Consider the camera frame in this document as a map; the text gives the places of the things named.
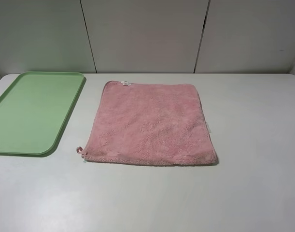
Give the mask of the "green plastic tray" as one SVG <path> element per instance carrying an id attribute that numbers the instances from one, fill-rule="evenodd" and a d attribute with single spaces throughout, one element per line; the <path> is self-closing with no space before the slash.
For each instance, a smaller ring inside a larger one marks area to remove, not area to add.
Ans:
<path id="1" fill-rule="evenodd" d="M 78 72 L 25 72 L 0 96 L 0 155 L 45 157 L 63 134 L 83 89 Z"/>

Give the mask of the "pink fluffy towel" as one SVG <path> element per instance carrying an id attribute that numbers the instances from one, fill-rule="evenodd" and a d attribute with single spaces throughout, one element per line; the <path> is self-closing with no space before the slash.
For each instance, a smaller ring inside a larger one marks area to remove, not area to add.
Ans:
<path id="1" fill-rule="evenodd" d="M 107 82 L 87 144 L 76 151 L 100 163 L 197 166 L 218 161 L 191 84 Z"/>

